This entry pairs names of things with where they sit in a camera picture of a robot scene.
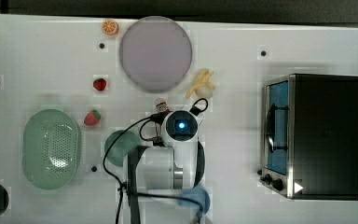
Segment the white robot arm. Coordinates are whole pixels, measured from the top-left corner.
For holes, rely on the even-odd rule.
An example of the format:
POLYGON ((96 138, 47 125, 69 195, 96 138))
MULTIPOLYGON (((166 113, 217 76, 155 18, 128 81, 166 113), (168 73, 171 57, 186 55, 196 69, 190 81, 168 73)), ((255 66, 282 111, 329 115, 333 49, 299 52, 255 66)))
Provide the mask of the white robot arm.
POLYGON ((164 199, 164 190, 193 189, 204 174, 204 149, 199 142, 202 117, 197 108, 157 113, 148 120, 161 126, 162 144, 138 145, 123 163, 131 224, 141 224, 141 197, 164 199))

